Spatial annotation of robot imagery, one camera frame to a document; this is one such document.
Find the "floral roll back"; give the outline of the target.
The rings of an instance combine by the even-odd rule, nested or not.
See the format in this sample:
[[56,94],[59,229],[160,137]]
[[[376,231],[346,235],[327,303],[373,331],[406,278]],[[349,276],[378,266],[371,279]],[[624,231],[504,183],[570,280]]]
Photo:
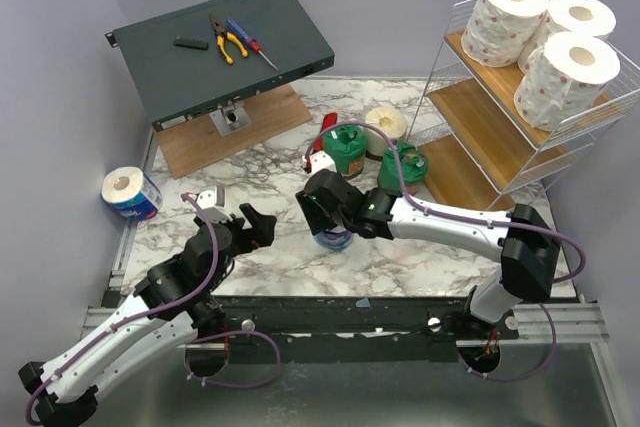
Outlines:
[[551,132],[588,110],[620,73],[618,54],[605,41],[563,31],[551,35],[524,74],[514,103],[534,128]]

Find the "floral roll front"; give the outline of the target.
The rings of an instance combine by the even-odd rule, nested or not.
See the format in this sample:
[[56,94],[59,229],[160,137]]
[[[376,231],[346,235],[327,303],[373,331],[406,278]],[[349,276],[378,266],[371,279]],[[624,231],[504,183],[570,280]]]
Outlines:
[[517,65],[526,73],[533,65],[534,56],[555,33],[578,32],[606,40],[616,25],[614,12],[599,0],[549,0],[547,10],[525,44]]

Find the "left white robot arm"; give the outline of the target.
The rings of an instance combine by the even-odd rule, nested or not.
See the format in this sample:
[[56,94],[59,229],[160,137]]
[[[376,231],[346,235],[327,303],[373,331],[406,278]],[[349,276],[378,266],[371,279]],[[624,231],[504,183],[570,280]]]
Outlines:
[[212,293],[238,256],[272,245],[276,218],[250,204],[215,222],[196,210],[198,231],[182,252],[152,267],[119,307],[58,357],[19,371],[29,392],[31,426],[80,426],[120,381],[164,351],[184,343],[226,342],[233,336]]

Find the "floral roll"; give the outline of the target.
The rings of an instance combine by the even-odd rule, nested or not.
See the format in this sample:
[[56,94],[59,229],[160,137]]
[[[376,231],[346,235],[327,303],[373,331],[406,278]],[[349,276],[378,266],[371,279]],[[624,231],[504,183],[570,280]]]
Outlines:
[[549,0],[477,0],[462,36],[464,52],[485,67],[518,60],[535,33]]
[[534,128],[551,132],[588,110],[620,73],[618,54],[605,41],[563,31],[551,35],[524,74],[514,103]]
[[526,73],[533,65],[534,56],[555,33],[578,32],[606,40],[616,25],[614,12],[599,0],[549,0],[547,10],[525,44],[517,65]]

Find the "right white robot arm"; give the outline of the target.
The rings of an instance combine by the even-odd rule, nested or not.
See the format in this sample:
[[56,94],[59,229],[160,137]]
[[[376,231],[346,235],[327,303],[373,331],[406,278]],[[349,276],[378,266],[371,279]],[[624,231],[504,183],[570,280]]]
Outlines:
[[296,200],[312,234],[342,227],[362,238],[412,239],[463,249],[497,263],[469,294],[460,326],[480,339],[521,302],[544,303],[551,295],[560,243],[532,207],[473,211],[433,204],[375,187],[366,192],[341,174],[313,174]]

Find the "blue Tempo tissue roll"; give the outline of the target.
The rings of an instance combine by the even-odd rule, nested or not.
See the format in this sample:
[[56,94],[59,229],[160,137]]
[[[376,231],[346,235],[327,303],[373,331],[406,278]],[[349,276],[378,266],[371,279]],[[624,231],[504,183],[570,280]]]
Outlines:
[[331,251],[340,252],[348,248],[353,241],[353,234],[343,228],[322,230],[314,236],[316,243]]

